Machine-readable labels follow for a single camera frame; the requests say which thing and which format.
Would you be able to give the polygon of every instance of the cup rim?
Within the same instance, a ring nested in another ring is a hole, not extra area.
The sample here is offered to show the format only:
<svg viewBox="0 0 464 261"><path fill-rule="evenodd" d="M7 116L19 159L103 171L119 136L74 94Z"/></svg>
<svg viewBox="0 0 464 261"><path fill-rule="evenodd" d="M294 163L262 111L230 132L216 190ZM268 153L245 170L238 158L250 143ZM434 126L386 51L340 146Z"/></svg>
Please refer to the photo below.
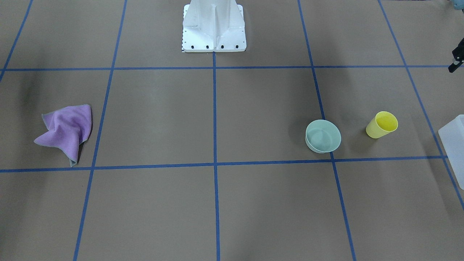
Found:
<svg viewBox="0 0 464 261"><path fill-rule="evenodd" d="M380 127L380 125L378 124L378 122L377 122L377 117L378 117L378 115L379 115L380 113L383 113L383 112L388 113L389 116L392 116L392 117L395 119L396 126L395 126L395 129L394 129L394 130L385 130L384 128ZM379 111L379 112L377 112L377 113L375 114L374 121L375 121L375 125L377 125L377 127L379 127L379 128L380 128L381 130L383 130L383 131L386 131L386 132L394 132L394 131L396 131L396 130L398 129L398 119L397 119L396 116L394 116L393 113L391 113L391 112L388 112L388 111Z"/></svg>

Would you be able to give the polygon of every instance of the crumpled towel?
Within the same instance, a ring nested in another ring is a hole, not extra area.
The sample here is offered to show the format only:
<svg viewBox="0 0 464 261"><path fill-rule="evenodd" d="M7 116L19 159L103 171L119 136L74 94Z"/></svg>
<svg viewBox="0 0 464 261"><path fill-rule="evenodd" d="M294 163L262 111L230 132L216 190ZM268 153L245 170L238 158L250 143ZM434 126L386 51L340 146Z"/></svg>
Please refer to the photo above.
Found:
<svg viewBox="0 0 464 261"><path fill-rule="evenodd" d="M68 106L42 114L48 132L34 140L38 145L56 147L69 158L71 167L76 165L79 145L89 138L92 129L90 105Z"/></svg>

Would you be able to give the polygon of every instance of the yellow cup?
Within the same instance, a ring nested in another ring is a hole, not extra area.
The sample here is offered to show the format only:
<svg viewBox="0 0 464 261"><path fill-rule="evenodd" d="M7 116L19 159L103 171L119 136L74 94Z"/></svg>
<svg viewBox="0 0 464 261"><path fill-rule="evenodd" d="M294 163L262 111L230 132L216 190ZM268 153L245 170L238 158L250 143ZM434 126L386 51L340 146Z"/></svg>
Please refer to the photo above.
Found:
<svg viewBox="0 0 464 261"><path fill-rule="evenodd" d="M369 125L366 127L366 133L369 137L378 139L394 132L398 128L398 120L396 117L387 111L381 111L375 115Z"/></svg>

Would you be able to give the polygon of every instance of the white plastic container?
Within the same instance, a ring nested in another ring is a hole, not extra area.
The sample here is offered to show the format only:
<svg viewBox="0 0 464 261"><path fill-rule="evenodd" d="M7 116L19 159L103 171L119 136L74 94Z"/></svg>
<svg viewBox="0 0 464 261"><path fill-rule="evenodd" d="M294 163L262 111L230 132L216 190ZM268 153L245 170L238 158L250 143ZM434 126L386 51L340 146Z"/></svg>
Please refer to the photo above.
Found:
<svg viewBox="0 0 464 261"><path fill-rule="evenodd" d="M439 131L456 179L464 189L464 114L457 116Z"/></svg>

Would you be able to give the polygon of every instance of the light green bowl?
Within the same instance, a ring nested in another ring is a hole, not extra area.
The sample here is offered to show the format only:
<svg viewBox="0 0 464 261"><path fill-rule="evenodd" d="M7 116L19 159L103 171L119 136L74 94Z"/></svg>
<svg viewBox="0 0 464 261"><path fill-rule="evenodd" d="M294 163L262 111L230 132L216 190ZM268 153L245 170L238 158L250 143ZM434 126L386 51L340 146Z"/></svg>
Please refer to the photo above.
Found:
<svg viewBox="0 0 464 261"><path fill-rule="evenodd" d="M330 121L315 120L306 127L306 145L314 152L332 152L340 146L342 136Z"/></svg>

